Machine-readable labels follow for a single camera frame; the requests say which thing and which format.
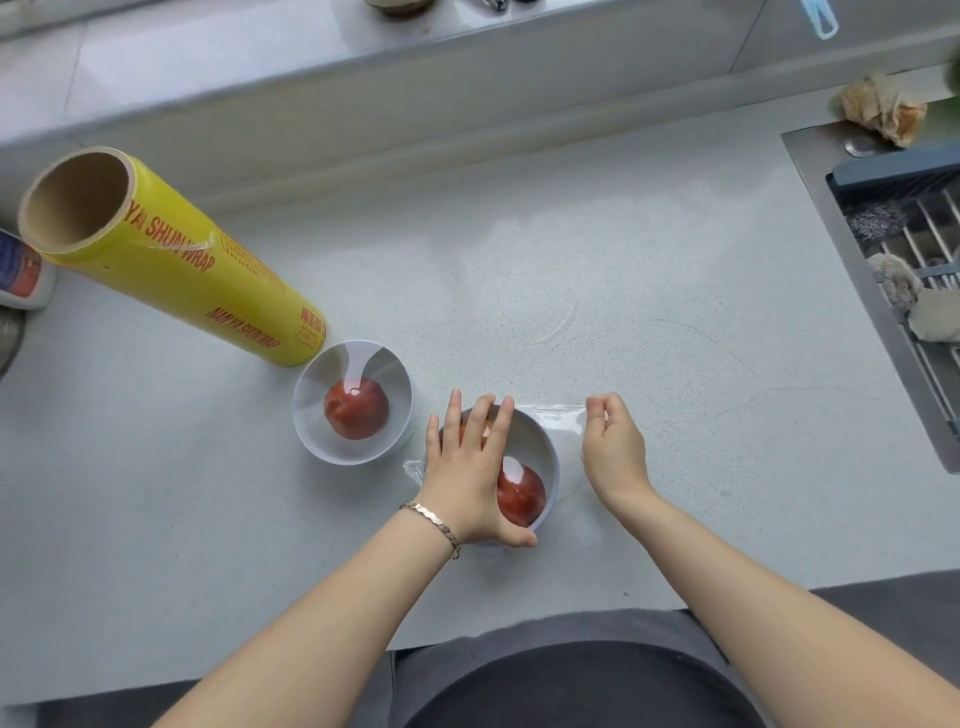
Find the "person's right hand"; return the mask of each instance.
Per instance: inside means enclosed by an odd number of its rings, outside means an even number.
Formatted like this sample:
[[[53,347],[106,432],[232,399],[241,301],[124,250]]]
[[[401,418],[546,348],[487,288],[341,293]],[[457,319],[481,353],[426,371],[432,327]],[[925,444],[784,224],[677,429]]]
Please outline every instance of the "person's right hand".
[[[619,395],[587,397],[583,456],[590,485],[615,516],[624,500],[656,493],[643,435]]]

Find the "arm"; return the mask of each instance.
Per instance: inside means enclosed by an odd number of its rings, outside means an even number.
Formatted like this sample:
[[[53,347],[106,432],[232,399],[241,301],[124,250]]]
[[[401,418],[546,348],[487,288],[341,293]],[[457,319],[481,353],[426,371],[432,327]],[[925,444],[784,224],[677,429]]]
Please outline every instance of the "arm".
[[[782,725],[960,725],[960,691],[876,632],[730,546],[650,485],[617,395],[587,400],[601,501]]]
[[[460,399],[454,390],[443,451],[439,420],[430,417],[426,474],[416,501],[462,543],[497,539],[534,546],[534,533],[508,522],[496,505],[513,400],[503,401],[481,448],[493,395],[474,405],[463,444]],[[343,725],[390,638],[452,553],[433,523],[398,512],[349,561],[200,681],[156,728]]]

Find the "forearm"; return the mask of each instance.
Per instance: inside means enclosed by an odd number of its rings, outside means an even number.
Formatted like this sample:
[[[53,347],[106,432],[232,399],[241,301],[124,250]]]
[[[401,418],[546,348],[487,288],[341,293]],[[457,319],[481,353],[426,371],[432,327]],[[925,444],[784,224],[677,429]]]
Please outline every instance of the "forearm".
[[[436,526],[400,511],[157,728],[343,725],[396,629],[450,554]]]
[[[956,725],[960,692],[652,491],[614,512],[784,725]]]

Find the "hand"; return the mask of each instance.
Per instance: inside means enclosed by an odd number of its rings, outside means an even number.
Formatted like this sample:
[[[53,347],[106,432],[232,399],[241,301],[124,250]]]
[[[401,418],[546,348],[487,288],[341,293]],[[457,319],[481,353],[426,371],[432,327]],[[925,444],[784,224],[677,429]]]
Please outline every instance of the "hand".
[[[619,395],[587,397],[584,470],[615,516],[625,499],[656,494],[647,475],[646,443]]]
[[[507,521],[496,504],[496,479],[503,466],[514,400],[503,399],[487,444],[481,448],[480,438],[494,400],[494,395],[484,395],[473,405],[461,443],[461,394],[453,390],[446,409],[442,448],[440,418],[430,415],[426,473],[417,501],[436,513],[462,544],[493,539],[507,546],[536,546],[537,535]]]

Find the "finger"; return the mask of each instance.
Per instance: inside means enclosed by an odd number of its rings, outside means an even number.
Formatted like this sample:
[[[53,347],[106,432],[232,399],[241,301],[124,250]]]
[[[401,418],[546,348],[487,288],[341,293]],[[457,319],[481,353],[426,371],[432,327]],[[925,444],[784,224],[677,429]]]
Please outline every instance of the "finger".
[[[610,422],[612,425],[633,421],[633,419],[630,417],[630,410],[627,409],[627,405],[623,403],[620,395],[616,394],[615,392],[611,392],[606,396],[604,399],[604,408],[607,410],[607,414],[610,415]]]
[[[426,424],[426,462],[432,463],[440,457],[440,418],[430,415]]]
[[[446,418],[444,419],[444,450],[455,450],[460,447],[461,397],[459,389],[450,392],[450,404],[446,406]]]
[[[607,410],[603,397],[587,397],[587,432],[589,438],[603,435],[607,429]]]
[[[490,426],[490,437],[484,452],[489,452],[499,460],[503,457],[503,450],[507,447],[507,435],[510,432],[510,420],[514,416],[514,398],[504,397],[500,403],[500,411]]]
[[[464,441],[460,444],[461,448],[480,449],[480,438],[487,426],[487,415],[490,413],[490,405],[496,399],[494,395],[484,395],[470,410],[470,416],[467,418],[467,430],[464,432]]]
[[[514,525],[505,518],[500,519],[500,525],[497,528],[496,538],[507,546],[520,546],[524,548],[533,548],[537,545],[537,534],[529,528]]]

